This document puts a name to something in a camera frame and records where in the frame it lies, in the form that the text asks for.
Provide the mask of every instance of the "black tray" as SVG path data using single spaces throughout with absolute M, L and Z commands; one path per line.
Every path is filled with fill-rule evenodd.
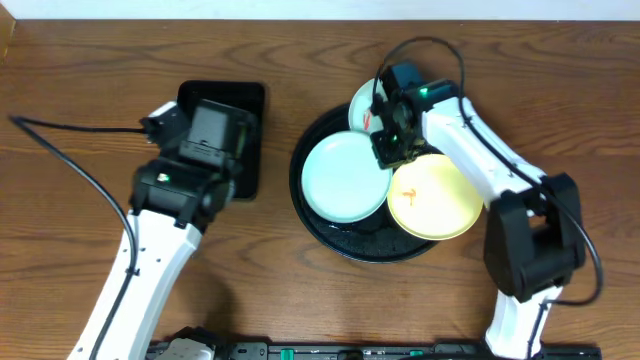
M 391 263 L 418 256 L 438 242 L 426 241 L 402 230 L 389 213 L 387 202 L 371 216 L 351 224 L 331 223 L 316 214 L 302 194 L 302 167 L 313 147 L 327 136 L 349 130 L 349 104 L 322 115 L 302 135 L 289 167 L 293 206 L 302 223 L 321 243 L 351 259 Z

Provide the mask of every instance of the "wood grain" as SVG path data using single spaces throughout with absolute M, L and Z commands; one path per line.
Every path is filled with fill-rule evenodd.
M 13 16 L 0 4 L 0 64 L 4 62 L 4 57 L 7 54 L 15 24 Z
M 347 102 L 395 43 L 449 39 L 468 93 L 513 148 L 579 184 L 607 288 L 586 309 L 555 308 L 547 342 L 596 343 L 640 357 L 640 24 L 539 22 L 23 21 L 0 71 L 0 112 L 133 126 L 189 79 L 268 87 L 260 189 L 217 218 L 169 298 L 156 337 L 186 325 L 275 341 L 427 342 L 482 337 L 495 286 L 483 219 L 393 265 L 347 260 L 298 220 L 291 152 L 320 114 Z M 416 59 L 456 79 L 451 59 Z M 47 131 L 126 204 L 131 176 L 157 150 L 136 135 Z M 100 196 L 0 122 L 0 358 L 66 357 L 110 270 L 121 225 Z M 592 267 L 565 298 L 585 296 Z

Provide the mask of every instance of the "black cable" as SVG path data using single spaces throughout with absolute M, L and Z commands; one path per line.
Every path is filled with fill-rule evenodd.
M 27 119 L 25 117 L 19 117 L 22 123 L 25 124 L 33 124 L 37 126 L 42 126 L 50 129 L 58 129 L 58 130 L 70 130 L 70 131 L 81 131 L 81 132 L 92 132 L 92 133 L 136 133 L 136 134 L 144 134 L 144 129 L 131 129 L 131 128 L 98 128 L 98 127 L 86 127 L 86 126 L 75 126 L 75 125 L 65 125 L 65 124 L 54 124 L 46 121 L 35 120 L 35 119 Z
M 38 135 L 26 124 L 44 126 L 44 127 L 53 128 L 53 129 L 88 131 L 88 132 L 138 132 L 138 131 L 125 131 L 125 130 L 135 130 L 135 129 L 123 129 L 123 128 L 114 128 L 114 129 L 87 128 L 87 127 L 79 127 L 79 126 L 58 125 L 58 124 L 52 124 L 52 123 L 39 121 L 39 120 L 26 119 L 20 116 L 9 116 L 9 119 L 13 122 L 15 126 L 17 126 L 20 130 L 24 131 L 27 135 L 29 135 L 29 137 L 35 140 L 35 142 L 37 142 L 40 146 L 47 149 L 50 153 L 52 153 L 58 159 L 62 160 L 62 162 L 67 164 L 69 167 L 71 167 L 75 172 L 77 172 L 78 174 L 80 174 L 80 176 L 82 176 L 85 180 L 87 180 L 96 190 L 98 190 L 98 192 L 107 200 L 109 205 L 111 205 L 113 210 L 115 210 L 116 214 L 118 215 L 118 218 L 120 218 L 120 221 L 122 221 L 122 224 L 124 225 L 124 230 L 127 233 L 127 236 L 129 237 L 129 246 L 131 247 L 129 251 L 131 255 L 131 259 L 129 261 L 129 267 L 126 269 L 126 275 L 122 283 L 122 287 L 120 288 L 120 291 L 116 296 L 113 306 L 111 307 L 111 310 L 109 311 L 109 314 L 105 319 L 104 325 L 102 326 L 102 329 L 100 330 L 100 333 L 96 338 L 96 342 L 93 345 L 93 349 L 91 350 L 90 359 L 95 360 L 96 356 L 98 355 L 98 351 L 100 350 L 100 345 L 102 345 L 102 342 L 107 334 L 107 331 L 109 330 L 109 326 L 111 325 L 111 322 L 113 321 L 113 318 L 116 312 L 118 311 L 118 307 L 122 302 L 122 298 L 124 297 L 124 294 L 126 293 L 127 288 L 129 287 L 129 283 L 131 282 L 131 279 L 133 278 L 133 276 L 136 275 L 136 263 L 138 261 L 138 244 L 136 242 L 136 237 L 133 233 L 133 229 L 131 228 L 131 225 L 127 221 L 127 215 L 124 213 L 124 211 L 122 211 L 122 208 L 120 207 L 120 205 L 118 205 L 117 201 L 113 198 L 113 196 L 109 194 L 109 192 L 102 185 L 100 185 L 100 183 L 96 179 L 94 179 L 91 175 L 89 175 L 78 164 L 76 164 L 67 155 L 62 153 L 60 150 L 58 150 L 55 146 L 53 146 L 43 137 Z
M 460 85 L 458 89 L 458 108 L 460 109 L 460 115 L 462 115 L 465 125 L 469 127 L 471 132 L 482 143 L 482 145 L 484 145 L 487 149 L 489 149 L 489 151 L 496 158 L 498 158 L 498 160 L 500 160 L 500 162 L 502 162 L 507 167 L 507 169 L 509 169 L 509 171 L 511 171 L 513 174 L 517 175 L 522 180 L 527 182 L 536 191 L 540 192 L 540 194 L 542 194 L 547 199 L 547 201 L 549 201 L 553 206 L 555 206 L 561 213 L 563 213 L 569 219 L 569 221 L 573 224 L 573 226 L 575 226 L 578 232 L 580 232 L 580 235 L 582 236 L 584 243 L 587 249 L 589 250 L 589 254 L 591 255 L 591 260 L 593 261 L 593 266 L 595 268 L 595 273 L 596 273 L 595 290 L 593 291 L 591 296 L 589 296 L 584 300 L 544 300 L 540 304 L 540 310 L 538 312 L 538 316 L 536 317 L 536 322 L 534 323 L 534 329 L 533 329 L 533 332 L 531 333 L 531 337 L 529 339 L 529 346 L 527 349 L 527 358 L 531 358 L 533 342 L 536 334 L 538 333 L 538 328 L 540 327 L 540 323 L 542 322 L 542 315 L 544 311 L 548 309 L 548 305 L 555 304 L 555 305 L 563 305 L 563 306 L 586 306 L 586 305 L 592 304 L 598 299 L 598 297 L 602 293 L 602 288 L 604 287 L 604 271 L 602 269 L 602 262 L 600 261 L 600 256 L 598 255 L 598 252 L 596 251 L 595 245 L 593 244 L 593 241 L 589 237 L 589 234 L 587 234 L 587 231 L 577 220 L 576 216 L 573 215 L 571 210 L 564 203 L 562 203 L 562 201 L 560 201 L 553 194 L 551 194 L 544 187 L 542 187 L 538 182 L 536 182 L 535 180 L 530 178 L 527 174 L 525 174 L 520 169 L 518 169 L 518 167 L 515 164 L 512 164 L 504 155 L 502 155 L 502 153 L 500 153 L 496 148 L 494 148 L 493 145 L 491 145 L 473 125 L 472 119 L 467 115 L 463 105 L 463 99 L 465 97 L 464 83 L 466 78 L 464 59 L 462 58 L 462 55 L 460 54 L 460 52 L 456 48 L 454 48 L 451 44 L 449 44 L 446 40 L 436 38 L 436 37 L 431 37 L 431 36 L 418 36 L 409 40 L 405 40 L 402 43 L 400 43 L 398 46 L 393 48 L 385 56 L 383 63 L 380 65 L 380 67 L 378 68 L 378 71 L 376 72 L 376 77 L 374 78 L 374 81 L 373 81 L 373 96 L 375 96 L 376 86 L 378 84 L 378 80 L 380 79 L 382 70 L 386 66 L 386 63 L 391 59 L 391 57 L 393 57 L 397 52 L 399 52 L 405 46 L 414 42 L 419 42 L 419 41 L 429 41 L 429 42 L 443 45 L 447 49 L 449 49 L 451 54 L 453 54 L 456 57 L 456 59 L 458 59 L 458 66 L 460 68 Z

